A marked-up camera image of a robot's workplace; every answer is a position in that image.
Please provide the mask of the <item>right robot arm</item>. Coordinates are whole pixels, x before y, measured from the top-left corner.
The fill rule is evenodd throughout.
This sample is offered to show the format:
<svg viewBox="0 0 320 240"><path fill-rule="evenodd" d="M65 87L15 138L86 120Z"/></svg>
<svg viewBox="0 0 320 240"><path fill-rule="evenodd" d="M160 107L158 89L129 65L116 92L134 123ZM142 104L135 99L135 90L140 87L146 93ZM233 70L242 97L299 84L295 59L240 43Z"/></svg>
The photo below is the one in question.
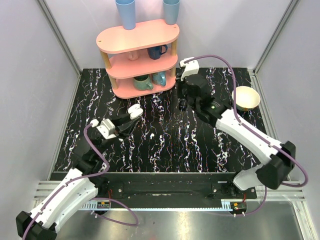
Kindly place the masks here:
<svg viewBox="0 0 320 240"><path fill-rule="evenodd" d="M228 103L211 95L207 80L200 74L179 78L176 86L178 97L187 102L200 120L233 137L260 162L236 174L227 185L228 195L236 199L257 186L278 189L295 166L287 157L295 155L294 144L281 143L249 124Z"/></svg>

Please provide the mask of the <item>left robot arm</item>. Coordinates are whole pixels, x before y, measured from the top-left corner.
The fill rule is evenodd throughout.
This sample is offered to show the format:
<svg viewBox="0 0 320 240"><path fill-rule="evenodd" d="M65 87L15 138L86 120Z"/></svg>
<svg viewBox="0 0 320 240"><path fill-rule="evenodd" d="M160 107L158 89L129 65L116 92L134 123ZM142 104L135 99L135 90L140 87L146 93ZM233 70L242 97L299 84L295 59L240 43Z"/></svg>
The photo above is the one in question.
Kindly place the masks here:
<svg viewBox="0 0 320 240"><path fill-rule="evenodd" d="M105 174L110 169L103 152L118 139L131 135L141 119L139 104L126 113L103 119L93 119L77 140L77 162L60 184L30 212L21 211L15 221L17 234L23 240L54 240L63 224L94 198L108 194Z"/></svg>

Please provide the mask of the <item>white earbud charging case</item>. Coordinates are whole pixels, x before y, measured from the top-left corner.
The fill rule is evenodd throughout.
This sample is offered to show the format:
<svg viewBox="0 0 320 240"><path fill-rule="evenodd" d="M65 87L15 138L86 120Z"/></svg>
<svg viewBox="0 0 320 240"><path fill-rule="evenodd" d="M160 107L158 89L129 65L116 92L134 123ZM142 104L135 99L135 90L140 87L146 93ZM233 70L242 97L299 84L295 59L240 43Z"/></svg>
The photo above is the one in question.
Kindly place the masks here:
<svg viewBox="0 0 320 240"><path fill-rule="evenodd" d="M128 108L127 113L131 120L137 119L142 116L144 110L141 108L141 105L136 103Z"/></svg>

